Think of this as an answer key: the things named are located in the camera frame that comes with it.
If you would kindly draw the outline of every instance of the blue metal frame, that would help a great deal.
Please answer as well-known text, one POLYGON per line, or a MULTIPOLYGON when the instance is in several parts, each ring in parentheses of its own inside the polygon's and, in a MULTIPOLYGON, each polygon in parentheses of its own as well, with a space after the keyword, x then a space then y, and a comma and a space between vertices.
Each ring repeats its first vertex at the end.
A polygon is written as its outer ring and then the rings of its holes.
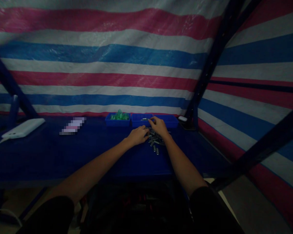
POLYGON ((212 183, 213 188, 216 191, 222 190, 291 140, 293 140, 293 111, 232 165, 234 172, 232 176, 216 179, 212 183))
POLYGON ((9 119, 7 121, 7 127, 9 129, 12 129, 16 126, 16 120, 17 120, 17 114, 19 112, 20 102, 17 95, 13 95, 12 102, 11 102, 11 108, 9 113, 9 119))
POLYGON ((3 62, 0 60, 0 82, 5 87, 5 89, 9 92, 11 96, 17 95, 20 101, 20 107, 26 114, 26 116, 31 118, 38 118, 39 115, 30 104, 26 95, 22 92, 16 81, 14 80, 11 73, 5 67, 3 62))
POLYGON ((218 63, 218 60, 228 41, 232 38, 238 28, 245 22, 245 20, 250 16, 250 14, 260 2, 261 0, 252 0, 241 14, 240 11, 244 4, 244 1, 231 0, 228 3, 224 18, 220 24, 211 52, 202 70, 199 81, 195 88, 194 96, 190 101, 189 107, 185 115, 188 118, 188 122, 191 122, 193 119, 194 125, 197 130, 199 130, 199 125, 197 121, 197 109, 206 90, 208 82, 211 79, 215 67, 218 63))
POLYGON ((23 220, 25 216, 30 212, 30 210, 33 208, 33 206, 36 204, 36 202, 42 197, 42 195, 45 193, 45 191, 48 189, 48 187, 44 187, 40 190, 40 192, 35 196, 35 198, 29 203, 29 205, 25 208, 25 210, 20 214, 19 219, 23 220))
POLYGON ((214 81, 214 80, 210 80, 209 83, 293 93, 293 87, 288 87, 288 86, 267 85, 267 84, 249 84, 249 83, 214 81))

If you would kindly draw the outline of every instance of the person's right hand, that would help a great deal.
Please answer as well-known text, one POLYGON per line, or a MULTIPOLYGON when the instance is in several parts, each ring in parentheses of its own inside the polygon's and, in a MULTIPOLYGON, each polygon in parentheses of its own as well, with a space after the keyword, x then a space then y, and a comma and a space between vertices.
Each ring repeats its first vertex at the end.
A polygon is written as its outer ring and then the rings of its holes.
POLYGON ((153 130, 157 134, 159 134, 162 138, 169 136, 164 120, 159 119, 156 116, 153 116, 152 118, 149 119, 149 123, 151 124, 151 127, 153 128, 153 130))

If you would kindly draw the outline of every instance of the white cable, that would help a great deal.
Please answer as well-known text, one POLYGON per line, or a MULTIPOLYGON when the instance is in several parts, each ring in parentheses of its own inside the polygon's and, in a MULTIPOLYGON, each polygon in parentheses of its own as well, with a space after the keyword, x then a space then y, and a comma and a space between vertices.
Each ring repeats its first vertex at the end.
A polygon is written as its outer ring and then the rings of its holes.
POLYGON ((10 211, 10 210, 8 210, 8 209, 0 209, 0 211, 7 211, 7 212, 9 212, 10 214, 12 214, 15 218, 16 218, 16 220, 17 220, 17 222, 19 223, 19 225, 20 225, 20 227, 22 227, 23 225, 22 225, 22 222, 20 221, 20 219, 16 216, 16 214, 14 214, 12 211, 10 211))
POLYGON ((2 142, 6 141, 6 140, 9 140, 9 138, 8 138, 8 137, 3 138, 3 139, 0 141, 0 144, 1 144, 2 142))

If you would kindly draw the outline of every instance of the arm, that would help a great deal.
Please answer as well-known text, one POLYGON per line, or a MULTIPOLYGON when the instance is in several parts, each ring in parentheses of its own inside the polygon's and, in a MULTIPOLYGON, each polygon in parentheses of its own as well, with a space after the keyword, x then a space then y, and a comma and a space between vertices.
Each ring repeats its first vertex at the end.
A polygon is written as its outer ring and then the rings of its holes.
POLYGON ((149 122, 153 130, 163 138, 175 174, 188 196, 190 197, 197 188, 207 186, 198 170, 177 146, 172 136, 168 133, 164 121, 157 117, 152 117, 151 119, 153 119, 154 122, 151 120, 149 120, 149 122))
POLYGON ((145 136, 148 131, 144 125, 132 130, 129 136, 119 144, 66 178, 52 191, 48 199, 57 196, 68 196, 74 204, 77 204, 127 150, 148 139, 148 136, 145 136))

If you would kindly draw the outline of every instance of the white small object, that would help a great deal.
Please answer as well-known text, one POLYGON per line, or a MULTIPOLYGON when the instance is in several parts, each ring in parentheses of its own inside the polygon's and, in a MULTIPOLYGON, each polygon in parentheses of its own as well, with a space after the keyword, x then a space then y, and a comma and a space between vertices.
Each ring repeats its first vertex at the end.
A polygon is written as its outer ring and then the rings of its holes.
POLYGON ((178 119, 183 122, 186 122, 188 120, 186 117, 183 117, 183 116, 179 116, 178 119))
POLYGON ((21 138, 25 137, 34 131, 37 127, 45 122, 45 119, 30 119, 21 123, 17 127, 13 128, 12 130, 8 131, 7 133, 2 135, 2 138, 21 138))

